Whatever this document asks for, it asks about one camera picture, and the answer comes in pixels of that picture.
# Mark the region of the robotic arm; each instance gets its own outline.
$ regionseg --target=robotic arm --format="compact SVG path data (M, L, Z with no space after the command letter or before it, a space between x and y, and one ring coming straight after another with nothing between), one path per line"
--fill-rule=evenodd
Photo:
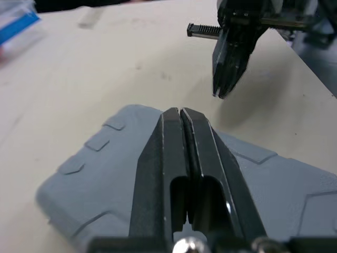
M319 34L314 26L319 8L334 29ZM189 24L188 36L217 39L213 52L213 95L225 98L247 68L259 37L276 28L307 32L329 45L337 35L337 4L333 0L218 0L220 27Z

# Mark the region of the metal bolt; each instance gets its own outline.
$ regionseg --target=metal bolt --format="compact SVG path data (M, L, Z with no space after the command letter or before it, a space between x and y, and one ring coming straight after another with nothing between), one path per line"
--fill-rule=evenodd
M211 250L202 240L186 237L176 242L172 253L211 253Z
M285 245L268 237L256 238L252 243L252 249L257 253L289 253Z

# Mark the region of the black jaw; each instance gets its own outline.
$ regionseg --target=black jaw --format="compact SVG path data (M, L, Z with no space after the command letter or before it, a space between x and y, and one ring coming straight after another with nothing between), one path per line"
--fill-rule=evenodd
M221 30L215 45L213 62L213 96L224 99L233 91L247 69L256 42L266 31L253 26L231 26Z
M147 142L136 172L129 238L100 238L90 252L171 252L173 233L186 216L208 241L265 236L239 165L199 112L164 112Z

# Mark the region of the beige table surface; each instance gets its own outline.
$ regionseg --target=beige table surface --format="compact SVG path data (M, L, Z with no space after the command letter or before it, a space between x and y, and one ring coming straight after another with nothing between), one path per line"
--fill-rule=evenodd
M127 104L188 106L213 127L285 157L337 172L337 100L276 31L258 41L226 100L211 95L215 0L43 14L45 36L0 62L0 252L73 252L34 202L37 187Z

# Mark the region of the metal screw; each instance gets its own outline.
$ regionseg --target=metal screw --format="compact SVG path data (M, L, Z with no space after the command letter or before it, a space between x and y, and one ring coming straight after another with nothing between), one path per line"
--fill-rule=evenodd
M211 250L202 240L186 237L176 242L172 253L211 253Z
M252 243L252 249L257 253L289 253L285 245L268 237L256 238Z

